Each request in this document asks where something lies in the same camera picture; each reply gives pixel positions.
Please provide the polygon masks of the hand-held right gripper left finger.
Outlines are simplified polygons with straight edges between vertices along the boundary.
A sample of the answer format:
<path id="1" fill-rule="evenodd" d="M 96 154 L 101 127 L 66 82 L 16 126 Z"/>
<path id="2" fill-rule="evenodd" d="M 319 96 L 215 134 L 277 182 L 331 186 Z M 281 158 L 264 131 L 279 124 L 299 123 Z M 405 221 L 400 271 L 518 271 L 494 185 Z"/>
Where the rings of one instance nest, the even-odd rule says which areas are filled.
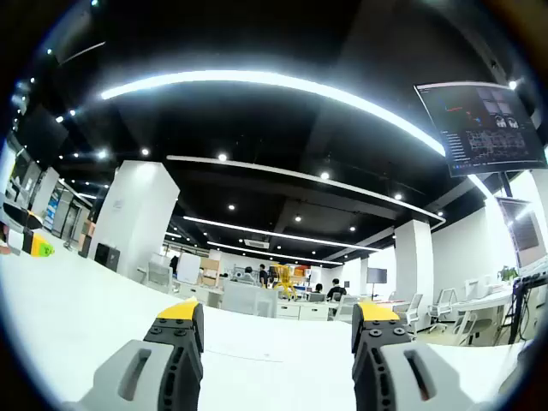
<path id="1" fill-rule="evenodd" d="M 203 306 L 192 297 L 158 314 L 145 337 L 118 349 L 95 371 L 92 388 L 63 409 L 194 411 L 203 352 Z"/>

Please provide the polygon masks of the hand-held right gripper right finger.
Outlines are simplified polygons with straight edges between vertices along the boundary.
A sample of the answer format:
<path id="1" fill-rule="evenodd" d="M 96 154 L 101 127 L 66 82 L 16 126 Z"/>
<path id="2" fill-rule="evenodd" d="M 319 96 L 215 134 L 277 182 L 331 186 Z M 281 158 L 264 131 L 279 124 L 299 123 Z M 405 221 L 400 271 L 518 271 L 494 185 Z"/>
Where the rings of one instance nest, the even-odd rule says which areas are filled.
<path id="1" fill-rule="evenodd" d="M 458 372 L 428 345 L 413 341 L 388 308 L 353 306 L 351 352 L 360 411 L 483 408 L 462 390 Z"/>

